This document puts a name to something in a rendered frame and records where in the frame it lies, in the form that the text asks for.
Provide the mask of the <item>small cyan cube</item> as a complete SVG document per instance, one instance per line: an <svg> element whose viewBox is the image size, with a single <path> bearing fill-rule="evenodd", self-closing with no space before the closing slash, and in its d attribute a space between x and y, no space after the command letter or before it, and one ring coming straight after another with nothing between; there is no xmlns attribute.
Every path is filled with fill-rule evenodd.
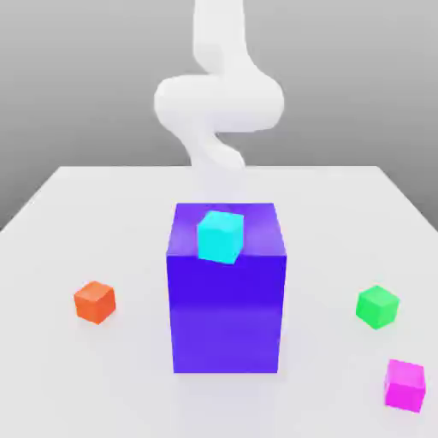
<svg viewBox="0 0 438 438"><path fill-rule="evenodd" d="M244 216L209 210L197 225L198 258L234 264L244 242Z"/></svg>

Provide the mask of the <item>small orange cube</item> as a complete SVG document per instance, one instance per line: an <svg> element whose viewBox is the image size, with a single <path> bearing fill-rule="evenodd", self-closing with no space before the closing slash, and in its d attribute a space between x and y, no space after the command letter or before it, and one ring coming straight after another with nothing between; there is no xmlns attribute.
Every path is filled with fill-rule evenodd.
<svg viewBox="0 0 438 438"><path fill-rule="evenodd" d="M100 324L115 311L114 288L98 281L91 281L74 294L78 317Z"/></svg>

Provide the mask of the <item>small green cube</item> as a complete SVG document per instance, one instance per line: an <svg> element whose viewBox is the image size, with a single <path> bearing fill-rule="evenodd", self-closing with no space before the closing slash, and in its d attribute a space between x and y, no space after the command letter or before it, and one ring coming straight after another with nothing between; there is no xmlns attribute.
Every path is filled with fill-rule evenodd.
<svg viewBox="0 0 438 438"><path fill-rule="evenodd" d="M358 295L356 316L373 329L381 329L396 319L399 305L395 294L375 285Z"/></svg>

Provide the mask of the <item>small magenta cube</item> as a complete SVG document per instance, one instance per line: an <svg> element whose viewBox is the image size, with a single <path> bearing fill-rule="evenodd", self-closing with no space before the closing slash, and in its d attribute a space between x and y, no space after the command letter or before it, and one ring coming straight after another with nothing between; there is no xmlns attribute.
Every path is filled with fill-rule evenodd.
<svg viewBox="0 0 438 438"><path fill-rule="evenodd" d="M384 380L384 403L419 413L426 394L424 367L390 359Z"/></svg>

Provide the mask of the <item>large purple box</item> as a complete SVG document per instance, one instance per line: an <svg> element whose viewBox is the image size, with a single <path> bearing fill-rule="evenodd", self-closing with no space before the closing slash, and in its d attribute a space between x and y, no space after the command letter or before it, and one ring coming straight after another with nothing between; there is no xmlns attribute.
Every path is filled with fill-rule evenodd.
<svg viewBox="0 0 438 438"><path fill-rule="evenodd" d="M197 225L210 210L244 217L233 264L198 258ZM277 372L287 252L272 203L178 203L166 265L176 373Z"/></svg>

